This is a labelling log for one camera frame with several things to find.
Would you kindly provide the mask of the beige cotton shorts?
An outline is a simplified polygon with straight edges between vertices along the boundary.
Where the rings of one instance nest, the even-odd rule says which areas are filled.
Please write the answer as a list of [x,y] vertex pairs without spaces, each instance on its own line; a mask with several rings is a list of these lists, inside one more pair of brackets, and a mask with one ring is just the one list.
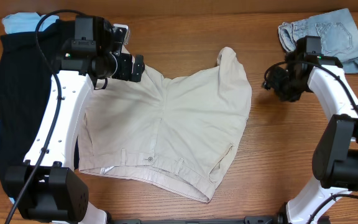
[[252,88],[235,51],[174,79],[147,67],[139,83],[100,80],[79,135],[79,170],[133,179],[208,203],[231,166]]

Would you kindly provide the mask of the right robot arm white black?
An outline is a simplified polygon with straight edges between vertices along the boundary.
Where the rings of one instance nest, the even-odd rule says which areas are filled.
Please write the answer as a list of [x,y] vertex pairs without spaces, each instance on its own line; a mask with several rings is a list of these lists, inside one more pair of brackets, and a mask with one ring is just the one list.
[[262,86],[288,102],[314,93],[329,121],[313,153],[312,178],[271,223],[329,223],[325,213],[339,199],[358,200],[358,99],[343,65],[322,53],[320,37],[307,35],[266,70]]

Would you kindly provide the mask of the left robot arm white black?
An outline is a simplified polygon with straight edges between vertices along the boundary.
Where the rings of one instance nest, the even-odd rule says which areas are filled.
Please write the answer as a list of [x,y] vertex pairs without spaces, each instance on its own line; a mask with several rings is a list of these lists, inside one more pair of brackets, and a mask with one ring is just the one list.
[[53,60],[50,93],[34,142],[6,182],[13,212],[45,223],[110,223],[111,215],[89,201],[88,186],[75,174],[80,121],[98,80],[139,82],[141,55],[123,52],[130,30],[98,16],[78,13],[75,32]]

